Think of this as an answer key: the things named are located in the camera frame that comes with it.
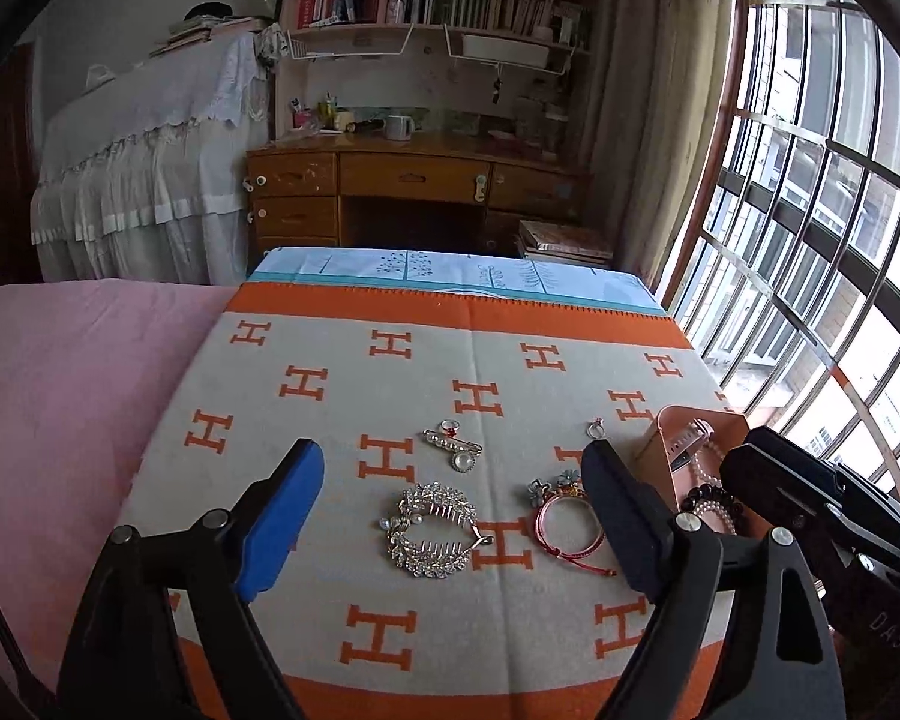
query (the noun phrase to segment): wooden desk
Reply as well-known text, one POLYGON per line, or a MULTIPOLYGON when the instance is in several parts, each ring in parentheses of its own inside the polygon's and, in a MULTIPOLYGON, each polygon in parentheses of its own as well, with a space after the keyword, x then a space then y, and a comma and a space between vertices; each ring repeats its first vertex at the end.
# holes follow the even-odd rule
MULTIPOLYGON (((448 234, 457 215, 475 233, 477 251, 515 254, 521 218, 577 223, 588 182, 585 173, 535 159, 520 146, 431 133, 402 142, 379 134, 314 136, 250 151, 247 172, 261 253, 367 245, 361 231, 372 218, 389 225, 391 245, 416 247, 398 240, 401 223, 410 210, 423 210, 448 234)), ((410 229, 406 234, 413 237, 410 229)))

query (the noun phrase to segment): blue gripper pad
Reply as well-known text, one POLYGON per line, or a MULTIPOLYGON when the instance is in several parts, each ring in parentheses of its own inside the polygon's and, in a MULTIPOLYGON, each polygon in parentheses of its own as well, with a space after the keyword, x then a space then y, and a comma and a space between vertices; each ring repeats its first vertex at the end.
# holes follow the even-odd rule
MULTIPOLYGON (((283 462, 292 466, 271 493, 242 546, 242 564, 234 589, 247 604, 257 593, 274 586, 323 486, 323 452, 312 440, 298 440, 283 462)), ((280 472, 277 469, 274 477, 280 472)))

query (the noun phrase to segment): metal screw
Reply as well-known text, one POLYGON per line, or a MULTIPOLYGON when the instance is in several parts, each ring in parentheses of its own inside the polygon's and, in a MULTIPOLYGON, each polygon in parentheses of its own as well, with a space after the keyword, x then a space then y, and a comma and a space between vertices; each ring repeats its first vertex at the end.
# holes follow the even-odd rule
POLYGON ((773 528, 770 531, 770 538, 773 538, 781 547, 789 547, 794 543, 794 535, 786 528, 773 528))
POLYGON ((698 531, 700 529, 700 518, 696 514, 690 512, 680 512, 676 517, 677 528, 688 533, 698 531))
POLYGON ((130 525, 118 525, 110 533, 110 541, 114 544, 125 544, 133 538, 133 528, 130 525))
POLYGON ((215 531, 217 528, 223 528, 228 519, 230 519, 230 512, 226 509, 211 509, 200 518, 200 525, 215 531))

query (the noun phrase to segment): light blue tablecloth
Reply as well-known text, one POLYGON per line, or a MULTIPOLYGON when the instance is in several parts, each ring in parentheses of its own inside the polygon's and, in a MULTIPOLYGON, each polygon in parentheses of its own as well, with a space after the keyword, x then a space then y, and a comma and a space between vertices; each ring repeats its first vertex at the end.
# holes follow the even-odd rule
POLYGON ((281 247, 266 255, 250 281, 466 292, 666 316, 631 274, 472 254, 281 247))

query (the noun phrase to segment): beige curtain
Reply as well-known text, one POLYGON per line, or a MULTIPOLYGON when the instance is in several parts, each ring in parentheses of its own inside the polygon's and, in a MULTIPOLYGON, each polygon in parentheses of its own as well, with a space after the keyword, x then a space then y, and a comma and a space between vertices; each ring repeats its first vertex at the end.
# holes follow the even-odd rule
POLYGON ((581 162, 614 267, 653 284, 693 200, 724 83, 733 0, 601 0, 581 162))

